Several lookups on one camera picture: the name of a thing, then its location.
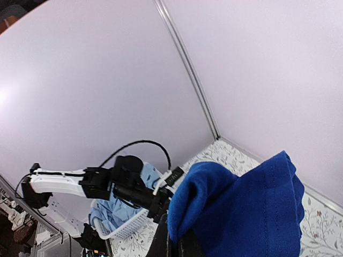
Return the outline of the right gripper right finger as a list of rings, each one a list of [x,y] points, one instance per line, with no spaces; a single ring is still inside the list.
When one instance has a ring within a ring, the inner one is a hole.
[[[178,256],[205,257],[204,252],[193,230],[188,230],[178,241]]]

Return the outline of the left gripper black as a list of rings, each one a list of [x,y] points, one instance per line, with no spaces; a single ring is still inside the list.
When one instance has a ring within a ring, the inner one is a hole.
[[[109,171],[107,199],[110,196],[130,202],[132,206],[148,210],[147,217],[159,220],[168,210],[172,192],[163,187],[157,191],[145,186],[140,174],[127,171]]]

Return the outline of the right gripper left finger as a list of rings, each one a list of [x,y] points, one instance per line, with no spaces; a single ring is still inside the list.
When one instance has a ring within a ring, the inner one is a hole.
[[[167,214],[163,214],[158,223],[158,227],[146,257],[177,256],[176,248],[169,237],[167,221]]]

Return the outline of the blue printed t-shirt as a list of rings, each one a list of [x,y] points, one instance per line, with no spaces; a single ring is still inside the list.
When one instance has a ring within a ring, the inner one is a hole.
[[[168,212],[173,244],[193,230],[205,256],[299,256],[304,186],[286,152],[242,176],[193,164]]]

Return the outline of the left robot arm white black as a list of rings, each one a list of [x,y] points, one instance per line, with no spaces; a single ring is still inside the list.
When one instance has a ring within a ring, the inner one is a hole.
[[[146,209],[147,216],[154,222],[167,212],[173,196],[166,186],[150,189],[138,172],[127,172],[118,167],[65,172],[44,170],[36,163],[20,186],[25,202],[35,209],[47,207],[55,193],[102,200],[113,196],[132,208]]]

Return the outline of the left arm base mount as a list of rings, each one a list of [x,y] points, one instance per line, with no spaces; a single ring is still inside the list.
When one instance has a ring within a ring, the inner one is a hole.
[[[108,239],[101,239],[96,230],[91,225],[84,223],[84,230],[79,238],[75,239],[81,247],[93,252],[104,253],[105,256],[113,256]]]

